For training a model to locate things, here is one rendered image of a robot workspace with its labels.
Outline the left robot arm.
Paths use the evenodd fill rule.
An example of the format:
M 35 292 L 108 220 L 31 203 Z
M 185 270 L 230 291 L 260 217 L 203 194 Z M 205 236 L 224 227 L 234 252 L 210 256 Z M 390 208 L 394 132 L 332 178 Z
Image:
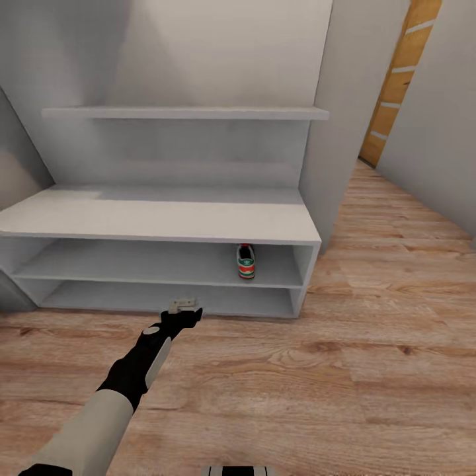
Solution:
M 142 333 L 129 353 L 112 365 L 108 378 L 63 429 L 15 476 L 106 476 L 122 436 L 170 354 L 172 340 L 193 328 L 196 298 L 170 299 L 169 310 Z

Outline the gym shoe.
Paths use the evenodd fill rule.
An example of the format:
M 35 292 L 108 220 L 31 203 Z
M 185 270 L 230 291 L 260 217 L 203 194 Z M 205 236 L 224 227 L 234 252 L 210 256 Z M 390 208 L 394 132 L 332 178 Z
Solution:
M 236 244 L 239 276 L 244 279 L 255 277 L 255 248 L 252 244 Z

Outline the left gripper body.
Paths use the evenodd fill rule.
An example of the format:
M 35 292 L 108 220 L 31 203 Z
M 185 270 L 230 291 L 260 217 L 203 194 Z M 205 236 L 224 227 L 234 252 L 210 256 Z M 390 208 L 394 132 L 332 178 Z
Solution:
M 194 314 L 194 310 L 181 311 L 177 314 L 169 314 L 168 311 L 164 311 L 161 313 L 161 322 L 163 322 L 165 319 L 172 320 L 177 325 L 177 334 L 179 334 L 183 328 L 193 328 L 195 326 Z

